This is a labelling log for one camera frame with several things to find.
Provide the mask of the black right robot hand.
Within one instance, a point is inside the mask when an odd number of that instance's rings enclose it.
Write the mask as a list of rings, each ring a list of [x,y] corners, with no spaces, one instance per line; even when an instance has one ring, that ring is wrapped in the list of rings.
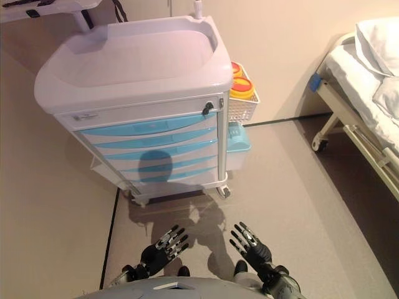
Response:
[[[230,244],[255,271],[258,272],[265,263],[272,261],[269,248],[245,223],[235,224],[231,235],[233,238],[229,240]]]

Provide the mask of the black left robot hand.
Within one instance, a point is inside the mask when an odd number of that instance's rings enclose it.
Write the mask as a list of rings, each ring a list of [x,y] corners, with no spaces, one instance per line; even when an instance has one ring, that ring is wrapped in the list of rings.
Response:
[[[140,265],[150,277],[154,276],[189,247],[187,239],[185,228],[174,225],[142,252]]]

